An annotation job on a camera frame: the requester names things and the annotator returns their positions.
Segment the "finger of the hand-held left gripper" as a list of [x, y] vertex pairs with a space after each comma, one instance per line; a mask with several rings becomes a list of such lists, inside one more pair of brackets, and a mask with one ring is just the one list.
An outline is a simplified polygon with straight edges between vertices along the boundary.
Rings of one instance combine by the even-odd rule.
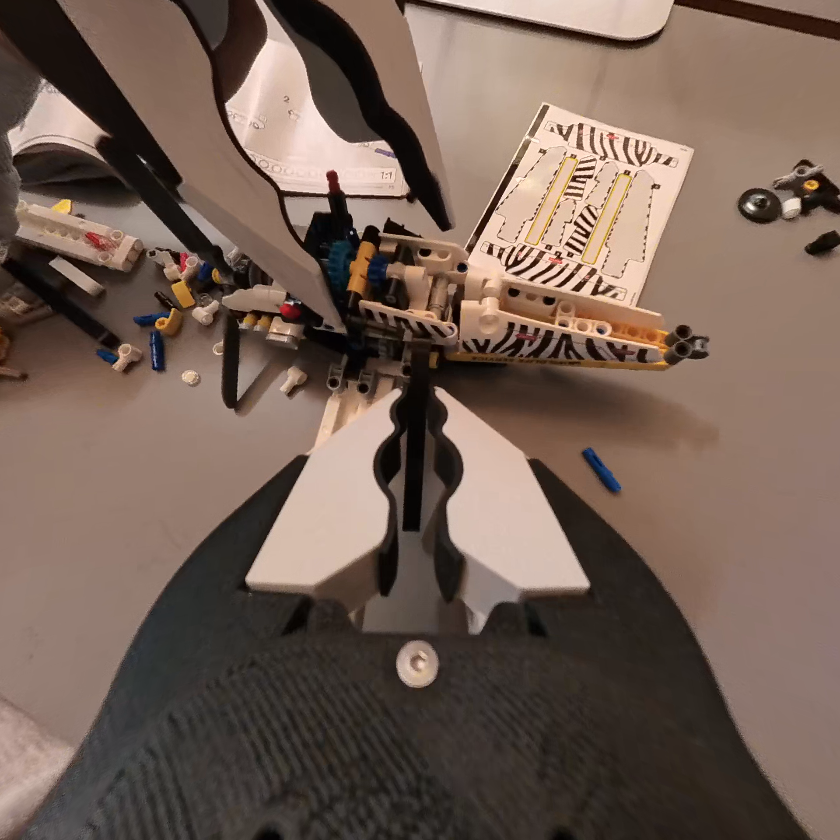
[[315, 108], [352, 144], [384, 141], [436, 226], [455, 226], [411, 29], [394, 1], [268, 1], [297, 48]]
[[209, 48], [187, 11], [168, 1], [69, 1], [62, 8], [174, 165], [186, 203], [328, 330], [345, 331], [276, 184], [230, 130]]

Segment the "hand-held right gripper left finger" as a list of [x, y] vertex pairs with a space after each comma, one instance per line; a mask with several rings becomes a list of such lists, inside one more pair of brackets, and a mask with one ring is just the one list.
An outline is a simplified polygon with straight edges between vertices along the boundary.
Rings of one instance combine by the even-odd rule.
[[334, 601], [389, 594], [403, 397], [391, 390], [309, 453], [246, 575], [249, 589]]

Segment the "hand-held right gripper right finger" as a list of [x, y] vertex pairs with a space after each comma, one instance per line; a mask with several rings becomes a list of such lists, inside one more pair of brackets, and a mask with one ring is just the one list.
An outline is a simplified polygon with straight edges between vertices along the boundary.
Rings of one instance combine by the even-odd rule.
[[442, 387], [429, 396], [434, 570], [447, 603], [479, 634], [500, 604], [583, 595], [590, 582], [529, 458]]

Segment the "lego instruction booklet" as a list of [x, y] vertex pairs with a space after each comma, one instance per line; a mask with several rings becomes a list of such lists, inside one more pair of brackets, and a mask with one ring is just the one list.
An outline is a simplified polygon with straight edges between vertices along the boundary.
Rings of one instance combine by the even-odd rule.
[[[288, 39], [267, 40], [226, 106], [237, 141], [284, 193], [322, 196], [334, 170], [347, 196], [403, 198], [396, 156], [381, 140], [349, 143], [312, 101], [307, 74]], [[44, 81], [27, 118], [8, 134], [22, 186], [121, 179], [96, 149], [98, 127]]]

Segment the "long black lego beam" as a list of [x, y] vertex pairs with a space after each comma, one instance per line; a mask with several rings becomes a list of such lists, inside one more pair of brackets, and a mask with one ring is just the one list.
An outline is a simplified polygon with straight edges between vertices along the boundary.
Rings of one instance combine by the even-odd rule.
[[405, 428], [405, 463], [402, 529], [419, 532], [422, 519], [427, 401], [429, 389], [428, 343], [417, 342], [411, 353], [411, 375], [402, 401]]

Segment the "white lego skid assembly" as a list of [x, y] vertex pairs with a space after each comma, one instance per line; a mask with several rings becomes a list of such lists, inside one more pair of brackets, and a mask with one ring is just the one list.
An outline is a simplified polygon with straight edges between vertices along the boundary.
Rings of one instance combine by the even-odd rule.
[[361, 371], [351, 373], [346, 358], [331, 364], [327, 378], [331, 395], [312, 449], [320, 448], [331, 436], [366, 413], [395, 388], [400, 389], [404, 380], [403, 367], [396, 361], [368, 359]]

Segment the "zebra striped lego helicopter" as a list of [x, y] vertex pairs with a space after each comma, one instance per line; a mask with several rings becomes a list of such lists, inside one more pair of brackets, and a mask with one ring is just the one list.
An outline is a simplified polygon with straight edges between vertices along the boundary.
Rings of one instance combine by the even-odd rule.
[[329, 211], [313, 215], [304, 246], [325, 270], [345, 331], [328, 330], [286, 293], [301, 305], [299, 343], [330, 347], [351, 373], [378, 359], [402, 363], [408, 379], [417, 342], [430, 346], [429, 367], [440, 358], [667, 371], [710, 354], [708, 336], [688, 325], [666, 331], [657, 313], [491, 275], [469, 266], [455, 247], [410, 235], [390, 219], [358, 235], [337, 172], [327, 171], [326, 180]]

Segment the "blue lego pin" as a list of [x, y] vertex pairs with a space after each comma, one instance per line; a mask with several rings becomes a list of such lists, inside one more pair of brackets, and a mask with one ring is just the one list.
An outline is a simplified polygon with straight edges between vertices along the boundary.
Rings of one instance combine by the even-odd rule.
[[592, 447], [583, 449], [581, 454], [586, 464], [591, 468], [604, 488], [614, 495], [622, 491], [622, 486], [618, 479]]

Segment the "white lego panel assembly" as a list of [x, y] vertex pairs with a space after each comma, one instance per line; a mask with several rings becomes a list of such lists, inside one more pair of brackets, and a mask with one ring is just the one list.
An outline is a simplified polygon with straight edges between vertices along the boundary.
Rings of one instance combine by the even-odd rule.
[[16, 216], [22, 244], [58, 256], [128, 272], [144, 252], [142, 240], [117, 228], [23, 199], [17, 203]]

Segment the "pile of loose lego pieces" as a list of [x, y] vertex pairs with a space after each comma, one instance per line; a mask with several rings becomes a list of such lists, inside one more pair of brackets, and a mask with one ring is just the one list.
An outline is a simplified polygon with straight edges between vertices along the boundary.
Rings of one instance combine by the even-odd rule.
[[164, 278], [171, 282], [172, 292], [169, 297], [161, 292], [155, 293], [162, 311], [133, 319], [136, 325], [148, 332], [148, 359], [154, 372], [165, 372], [166, 341], [180, 334], [185, 316], [208, 328], [222, 317], [222, 310], [229, 315], [244, 313], [240, 320], [234, 318], [234, 337], [225, 339], [216, 347], [217, 355], [224, 355], [226, 350], [238, 354], [238, 333], [241, 329], [264, 333], [268, 340], [297, 348], [303, 334], [301, 305], [278, 285], [238, 287], [227, 296], [215, 299], [193, 288], [199, 280], [207, 280], [211, 287], [221, 289], [217, 283], [220, 279], [218, 271], [207, 262], [186, 252], [176, 253], [161, 248], [149, 249], [146, 255], [162, 267]]

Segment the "white flat lego tile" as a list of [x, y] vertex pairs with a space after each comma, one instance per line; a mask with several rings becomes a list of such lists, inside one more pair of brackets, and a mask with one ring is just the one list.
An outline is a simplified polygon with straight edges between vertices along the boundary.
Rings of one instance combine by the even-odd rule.
[[49, 267], [93, 298], [98, 298], [105, 292], [105, 288], [101, 283], [94, 280], [86, 271], [78, 268], [63, 257], [57, 256], [53, 258], [49, 262]]

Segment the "small grey black lego assembly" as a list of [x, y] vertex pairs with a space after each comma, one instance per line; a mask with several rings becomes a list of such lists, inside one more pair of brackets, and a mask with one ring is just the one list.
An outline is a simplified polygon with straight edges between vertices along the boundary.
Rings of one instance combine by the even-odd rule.
[[786, 175], [775, 179], [771, 187], [776, 192], [790, 193], [781, 201], [784, 219], [806, 216], [822, 208], [839, 214], [839, 187], [824, 173], [824, 168], [808, 160], [798, 161]]

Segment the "white tablet stand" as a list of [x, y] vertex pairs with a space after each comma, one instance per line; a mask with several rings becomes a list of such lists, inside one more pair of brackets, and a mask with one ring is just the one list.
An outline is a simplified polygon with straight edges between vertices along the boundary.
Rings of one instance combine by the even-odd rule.
[[432, 1], [459, 12], [623, 42], [657, 36], [673, 1]]

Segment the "zebra sticker sheet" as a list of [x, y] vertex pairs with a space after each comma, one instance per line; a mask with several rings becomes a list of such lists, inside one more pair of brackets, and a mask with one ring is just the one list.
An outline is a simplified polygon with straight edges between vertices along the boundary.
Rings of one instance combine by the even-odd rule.
[[544, 102], [465, 246], [469, 264], [638, 308], [693, 156]]

